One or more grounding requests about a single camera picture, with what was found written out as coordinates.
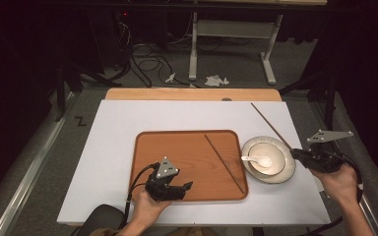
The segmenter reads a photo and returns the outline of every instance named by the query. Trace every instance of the white plate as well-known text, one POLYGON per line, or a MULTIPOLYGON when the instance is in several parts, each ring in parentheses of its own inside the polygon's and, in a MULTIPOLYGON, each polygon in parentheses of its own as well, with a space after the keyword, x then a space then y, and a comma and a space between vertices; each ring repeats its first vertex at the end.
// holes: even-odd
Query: white plate
MULTIPOLYGON (((278 174, 272 174, 277 173, 278 168, 272 171, 263 172, 264 169, 263 167, 260 167, 259 164, 244 160, 243 164, 247 171, 255 178, 269 184, 279 184, 290 179, 296 168, 296 162, 292 158, 289 148, 281 141, 266 136, 255 137, 245 143, 242 148, 242 155, 255 156, 257 155, 257 151, 260 151, 258 149, 263 150, 263 148, 266 149, 265 153, 284 156, 283 170, 278 174)), ((279 162, 278 158, 274 156, 272 157, 272 160, 279 162)))

